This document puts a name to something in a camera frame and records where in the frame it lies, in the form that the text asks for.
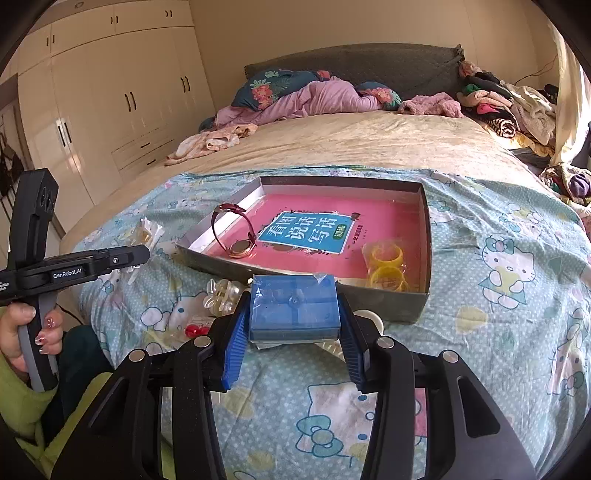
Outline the left hand painted nails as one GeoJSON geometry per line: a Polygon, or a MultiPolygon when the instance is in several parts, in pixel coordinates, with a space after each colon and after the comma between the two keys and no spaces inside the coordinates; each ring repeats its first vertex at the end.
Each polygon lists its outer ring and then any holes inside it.
{"type": "MultiPolygon", "coordinates": [[[[24,382],[28,369],[21,351],[18,328],[30,323],[35,309],[24,303],[10,304],[1,315],[1,353],[16,375],[24,382]]],[[[37,335],[35,344],[42,355],[57,355],[62,350],[63,315],[59,309],[47,313],[44,327],[37,335]]]]}

